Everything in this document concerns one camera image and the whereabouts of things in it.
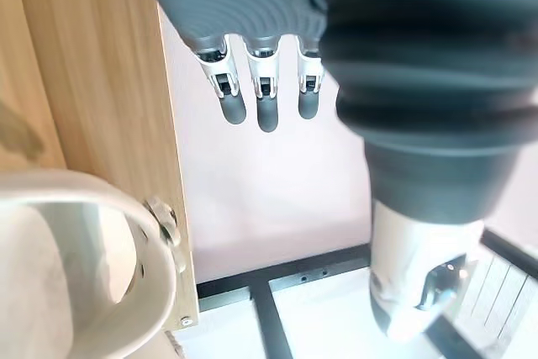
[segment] wooden panel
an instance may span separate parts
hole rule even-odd
[[[22,0],[0,0],[0,171],[65,162]]]
[[[187,270],[167,326],[198,320],[155,0],[23,0],[67,166],[177,212]]]

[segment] screw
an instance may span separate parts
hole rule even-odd
[[[193,319],[191,319],[190,317],[183,317],[181,319],[181,322],[182,322],[182,326],[184,327],[188,327],[189,325],[191,325],[194,321]]]

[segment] white wall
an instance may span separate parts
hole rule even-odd
[[[257,126],[243,46],[234,37],[247,119],[230,125],[195,57],[161,16],[197,281],[368,241],[362,142],[335,116],[332,77],[321,88],[318,116],[301,119],[293,37],[284,37],[280,124],[265,134]],[[527,148],[488,221],[521,245],[538,245],[537,161],[538,145]]]

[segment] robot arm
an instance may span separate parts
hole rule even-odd
[[[245,41],[267,132],[277,126],[279,38],[298,37],[307,119],[321,55],[340,84],[340,120],[365,142],[373,312],[394,338],[422,331],[456,292],[518,149],[538,137],[538,0],[158,1],[233,124],[245,106],[227,34]]]

